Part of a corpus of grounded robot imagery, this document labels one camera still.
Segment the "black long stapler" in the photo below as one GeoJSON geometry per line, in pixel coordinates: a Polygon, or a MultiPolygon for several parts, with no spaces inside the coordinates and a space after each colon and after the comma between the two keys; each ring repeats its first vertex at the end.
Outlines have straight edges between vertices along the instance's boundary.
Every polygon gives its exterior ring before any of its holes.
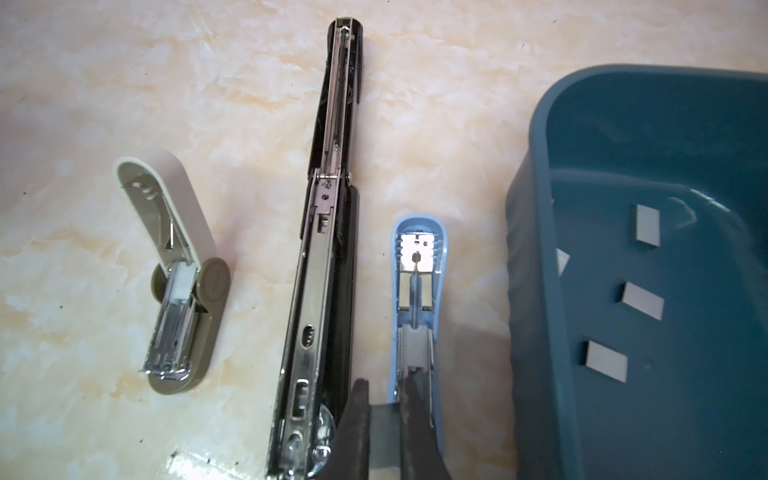
{"type": "Polygon", "coordinates": [[[337,18],[307,173],[294,292],[265,476],[314,479],[327,464],[351,381],[358,190],[351,183],[363,26],[337,18]]]}

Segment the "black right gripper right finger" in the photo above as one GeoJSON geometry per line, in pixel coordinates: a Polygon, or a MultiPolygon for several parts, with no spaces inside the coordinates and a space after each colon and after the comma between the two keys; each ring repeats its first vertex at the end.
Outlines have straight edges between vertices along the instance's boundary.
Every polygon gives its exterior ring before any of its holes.
{"type": "Polygon", "coordinates": [[[414,374],[401,382],[401,478],[451,480],[414,374]]]}

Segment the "light blue mini stapler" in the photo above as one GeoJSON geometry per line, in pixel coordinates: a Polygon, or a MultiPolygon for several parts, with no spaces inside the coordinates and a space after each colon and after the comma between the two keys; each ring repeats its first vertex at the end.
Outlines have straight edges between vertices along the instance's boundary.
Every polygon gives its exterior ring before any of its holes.
{"type": "Polygon", "coordinates": [[[398,220],[391,235],[392,337],[387,401],[399,400],[407,374],[423,378],[421,392],[438,450],[444,430],[437,374],[437,341],[449,240],[444,224],[427,214],[398,220]]]}

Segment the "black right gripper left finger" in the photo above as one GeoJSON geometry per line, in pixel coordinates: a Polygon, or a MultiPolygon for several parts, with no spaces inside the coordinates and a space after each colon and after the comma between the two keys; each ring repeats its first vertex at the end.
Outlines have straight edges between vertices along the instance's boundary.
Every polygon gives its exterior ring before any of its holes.
{"type": "Polygon", "coordinates": [[[331,446],[331,455],[318,479],[369,478],[370,426],[369,381],[360,378],[353,384],[331,446]]]}

